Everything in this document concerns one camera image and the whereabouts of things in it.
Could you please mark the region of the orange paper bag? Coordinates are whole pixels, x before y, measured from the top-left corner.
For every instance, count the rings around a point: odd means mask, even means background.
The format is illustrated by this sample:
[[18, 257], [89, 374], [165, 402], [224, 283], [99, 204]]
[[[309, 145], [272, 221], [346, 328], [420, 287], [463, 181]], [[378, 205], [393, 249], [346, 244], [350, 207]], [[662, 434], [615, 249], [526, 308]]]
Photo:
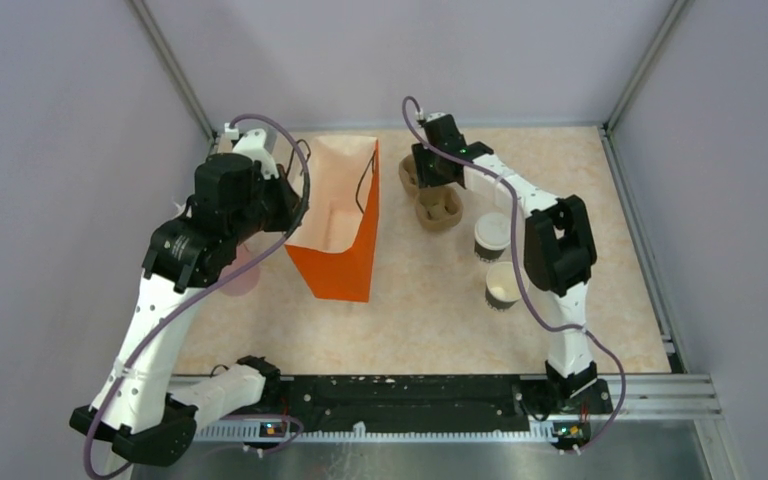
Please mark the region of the orange paper bag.
[[380, 217], [379, 140], [332, 134], [309, 146], [309, 208], [285, 249], [314, 297], [366, 303]]

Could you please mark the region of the white plastic cup lid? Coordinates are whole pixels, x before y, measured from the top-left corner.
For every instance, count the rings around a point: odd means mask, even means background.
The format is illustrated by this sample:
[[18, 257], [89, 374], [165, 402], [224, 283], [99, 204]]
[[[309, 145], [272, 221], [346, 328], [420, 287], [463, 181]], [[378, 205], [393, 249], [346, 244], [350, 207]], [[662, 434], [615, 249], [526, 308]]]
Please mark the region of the white plastic cup lid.
[[510, 216], [500, 212], [486, 213], [478, 218], [474, 226], [474, 237], [505, 238], [511, 241]]

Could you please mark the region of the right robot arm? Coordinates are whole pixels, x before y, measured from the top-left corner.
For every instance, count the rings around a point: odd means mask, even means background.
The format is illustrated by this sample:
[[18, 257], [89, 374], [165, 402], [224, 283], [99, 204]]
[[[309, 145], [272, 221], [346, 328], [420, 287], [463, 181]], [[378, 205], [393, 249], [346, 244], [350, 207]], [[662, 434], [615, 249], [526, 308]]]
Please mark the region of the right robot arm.
[[409, 126], [423, 130], [412, 146], [420, 187], [456, 183], [519, 221], [513, 260], [530, 284], [527, 308], [550, 333], [546, 397], [554, 409], [574, 411], [597, 380], [586, 337], [586, 297], [597, 252], [584, 201], [537, 187], [491, 147], [468, 143], [450, 114], [418, 113]]

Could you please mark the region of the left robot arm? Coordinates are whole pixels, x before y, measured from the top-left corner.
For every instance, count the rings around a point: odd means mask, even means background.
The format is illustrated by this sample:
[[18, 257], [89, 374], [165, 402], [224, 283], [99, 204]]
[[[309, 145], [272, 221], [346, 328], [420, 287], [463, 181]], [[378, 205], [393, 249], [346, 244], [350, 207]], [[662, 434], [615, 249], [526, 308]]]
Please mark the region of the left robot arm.
[[309, 209], [312, 179], [251, 154], [217, 153], [194, 173], [194, 190], [180, 212], [151, 235], [130, 325], [101, 390], [77, 407], [70, 427], [84, 436], [86, 474], [98, 478], [93, 448], [107, 443], [125, 466], [177, 462], [197, 432], [250, 406], [268, 413], [279, 404], [275, 368], [257, 357], [181, 389], [173, 367], [201, 302], [248, 271], [238, 247], [261, 233], [287, 241]]

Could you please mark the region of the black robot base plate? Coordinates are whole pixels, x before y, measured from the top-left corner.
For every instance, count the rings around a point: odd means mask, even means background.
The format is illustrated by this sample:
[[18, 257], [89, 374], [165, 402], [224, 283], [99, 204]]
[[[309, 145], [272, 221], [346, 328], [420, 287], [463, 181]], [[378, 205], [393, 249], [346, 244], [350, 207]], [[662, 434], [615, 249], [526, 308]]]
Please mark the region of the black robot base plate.
[[270, 383], [264, 399], [232, 412], [289, 415], [307, 433], [472, 434], [526, 432], [534, 420], [609, 415], [614, 400], [598, 380], [563, 397], [543, 375], [298, 375]]

